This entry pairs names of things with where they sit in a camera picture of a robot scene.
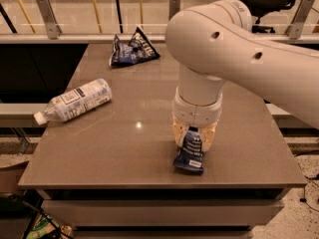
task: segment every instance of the blue snack bag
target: blue snack bag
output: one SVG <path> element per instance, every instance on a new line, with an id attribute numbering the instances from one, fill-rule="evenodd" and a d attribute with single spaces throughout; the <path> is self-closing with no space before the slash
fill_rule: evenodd
<path id="1" fill-rule="evenodd" d="M 129 43 L 123 44 L 116 35 L 113 42 L 113 53 L 110 57 L 110 66 L 134 65 L 157 59 L 160 54 L 157 52 L 151 41 L 141 28 L 137 28 Z"/>
<path id="2" fill-rule="evenodd" d="M 199 133 L 190 128 L 185 135 L 182 148 L 179 150 L 178 156 L 173 161 L 173 165 L 195 173 L 203 174 L 202 168 L 201 140 Z"/>

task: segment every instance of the bottle cap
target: bottle cap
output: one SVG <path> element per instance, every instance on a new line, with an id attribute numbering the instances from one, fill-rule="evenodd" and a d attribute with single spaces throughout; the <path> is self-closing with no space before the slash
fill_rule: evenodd
<path id="1" fill-rule="evenodd" d="M 36 120 L 37 124 L 44 124 L 47 122 L 47 120 L 44 118 L 43 114 L 41 112 L 38 112 L 36 114 L 33 114 L 34 119 Z"/>

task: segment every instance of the white bottle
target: white bottle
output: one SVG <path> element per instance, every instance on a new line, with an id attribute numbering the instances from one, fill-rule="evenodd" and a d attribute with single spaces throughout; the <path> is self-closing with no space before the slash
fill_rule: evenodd
<path id="1" fill-rule="evenodd" d="M 44 124 L 48 120 L 67 121 L 111 98 L 108 83 L 104 79 L 97 79 L 52 98 L 42 112 L 34 114 L 34 118 L 38 124 Z"/>

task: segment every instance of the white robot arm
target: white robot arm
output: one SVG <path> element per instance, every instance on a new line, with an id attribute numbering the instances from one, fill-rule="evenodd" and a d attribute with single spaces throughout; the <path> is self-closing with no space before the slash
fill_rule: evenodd
<path id="1" fill-rule="evenodd" d="M 166 45 L 181 64 L 172 102 L 178 145 L 193 126 L 203 151 L 210 148 L 225 80 L 319 128 L 319 52 L 261 41 L 250 29 L 250 12 L 238 0 L 192 7 L 169 21 Z"/>

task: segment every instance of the table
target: table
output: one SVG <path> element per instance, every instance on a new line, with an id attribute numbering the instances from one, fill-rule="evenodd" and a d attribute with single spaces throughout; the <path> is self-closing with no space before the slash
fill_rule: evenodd
<path id="1" fill-rule="evenodd" d="M 204 174 L 173 167 L 178 63 L 165 44 L 156 47 L 158 60 L 115 69 L 108 65 L 111 44 L 88 46 L 69 88 L 104 78 L 113 99 L 68 122 L 50 122 L 19 186 L 36 189 L 43 208 L 81 238 L 95 238 L 92 229 L 82 232 L 88 227 L 190 228 L 194 236 L 204 228 L 210 238 L 247 238 L 283 208 L 291 188 L 307 182 L 264 101 L 233 83 L 223 90 Z"/>

